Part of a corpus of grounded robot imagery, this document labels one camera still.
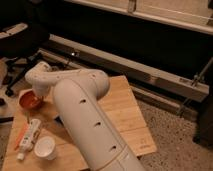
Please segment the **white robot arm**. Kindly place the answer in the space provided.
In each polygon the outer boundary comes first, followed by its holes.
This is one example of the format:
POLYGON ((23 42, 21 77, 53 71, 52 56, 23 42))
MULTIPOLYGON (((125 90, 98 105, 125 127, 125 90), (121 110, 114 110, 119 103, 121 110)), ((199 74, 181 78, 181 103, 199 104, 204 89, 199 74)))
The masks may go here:
POLYGON ((92 171, 145 171, 98 104, 110 88, 97 69, 54 71, 42 61, 25 74, 36 96, 51 94, 59 117, 92 171))

